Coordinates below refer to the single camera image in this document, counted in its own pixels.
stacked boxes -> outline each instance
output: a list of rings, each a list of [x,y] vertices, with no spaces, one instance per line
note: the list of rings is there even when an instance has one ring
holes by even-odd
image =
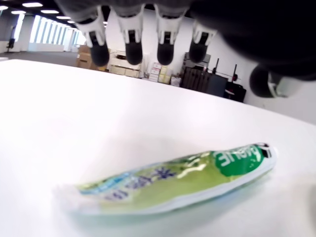
[[[150,71],[148,80],[158,82],[161,68],[162,68],[161,64],[154,63],[153,68]]]

window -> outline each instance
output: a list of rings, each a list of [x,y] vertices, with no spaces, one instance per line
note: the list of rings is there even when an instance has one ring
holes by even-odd
[[[48,39],[48,35],[49,35],[49,31],[51,30],[51,20],[47,20],[46,21],[46,28],[45,28],[45,32],[44,32],[44,38],[43,38],[43,43],[47,43],[47,39]]]
[[[37,34],[36,43],[41,43],[41,37],[43,35],[45,23],[46,23],[46,18],[43,17],[40,20],[39,31],[38,31],[38,34]]]
[[[40,16],[36,16],[34,19],[32,31],[31,31],[30,43],[35,42],[35,36],[36,36],[36,32],[38,30],[39,22],[40,22]]]
[[[61,42],[62,42],[64,33],[65,33],[65,29],[66,29],[66,27],[64,27],[64,26],[61,27],[60,36],[59,36],[59,39],[58,39],[58,44],[61,44]]]
[[[50,34],[49,34],[48,43],[53,43],[56,26],[57,25],[56,25],[55,22],[51,23],[51,31],[50,31]]]
[[[84,45],[85,41],[86,41],[85,37],[83,36],[82,32],[79,31],[79,35],[78,35],[76,44]]]
[[[66,29],[64,24],[36,16],[31,31],[30,43],[64,44]]]
[[[60,24],[57,25],[57,30],[56,30],[56,33],[55,33],[55,36],[54,36],[54,43],[53,44],[57,44],[57,41],[58,41],[58,37],[59,37],[59,34],[60,34]]]
[[[22,27],[24,16],[25,16],[24,14],[20,14],[19,15],[18,23],[17,23],[15,31],[14,31],[15,42],[17,42],[19,40],[19,36],[20,36],[20,32],[21,32],[21,27]]]

white wall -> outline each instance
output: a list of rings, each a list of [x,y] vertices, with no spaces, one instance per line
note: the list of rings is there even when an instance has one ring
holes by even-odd
[[[0,41],[0,53],[6,52],[6,46],[9,41]]]
[[[303,83],[299,91],[289,98],[260,98],[255,96],[249,87],[249,77],[256,65],[257,63],[250,61],[245,64],[245,103],[316,124],[316,82]]]
[[[174,57],[169,65],[173,69],[173,73],[180,72],[185,52],[190,49],[192,40],[193,22],[191,18],[185,17],[181,23],[179,34],[175,43]],[[106,28],[108,48],[112,50],[125,50],[123,36],[120,33],[119,23],[114,11],[110,12],[108,24]],[[145,9],[144,11],[144,27],[142,35],[143,54],[147,54],[149,69],[153,62],[157,62],[157,24],[156,14],[152,10]],[[237,74],[240,78],[243,77],[243,67],[245,60],[234,53],[222,40],[220,35],[216,35],[207,53],[211,55],[209,69],[213,69],[216,65],[217,58],[220,58],[218,72],[232,75],[235,64],[237,64]]]
[[[75,36],[74,30],[67,30],[65,34],[65,40],[64,40],[64,51],[71,52],[72,51],[72,44],[73,38]]]
[[[64,46],[51,43],[30,43],[28,51],[63,52]]]

black fingertip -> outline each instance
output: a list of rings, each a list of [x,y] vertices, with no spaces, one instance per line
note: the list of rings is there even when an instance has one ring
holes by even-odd
[[[189,57],[194,63],[199,63],[205,58],[207,46],[205,44],[194,43],[191,41]]]
[[[174,45],[158,44],[157,58],[162,65],[169,65],[173,59]]]
[[[251,73],[249,85],[252,92],[263,98],[273,98],[268,86],[269,71],[261,66],[257,66]]]
[[[131,65],[140,64],[143,60],[142,42],[131,42],[125,44],[126,59]]]
[[[109,62],[109,50],[107,43],[105,42],[103,46],[94,45],[91,49],[92,61],[98,67],[103,67]]]

robotic hand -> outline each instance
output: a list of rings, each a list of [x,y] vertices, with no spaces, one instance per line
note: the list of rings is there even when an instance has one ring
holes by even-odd
[[[196,20],[189,51],[192,61],[204,58],[216,29],[238,53],[260,64],[250,76],[250,88],[256,95],[287,97],[298,88],[297,80],[316,80],[316,36],[308,24],[315,22],[316,15],[308,0],[300,4],[283,0],[55,1],[86,37],[98,66],[109,60],[101,6],[109,5],[116,12],[127,60],[136,65],[143,57],[144,6],[152,3],[157,16],[158,60],[163,65],[172,62],[181,20],[190,9]]]

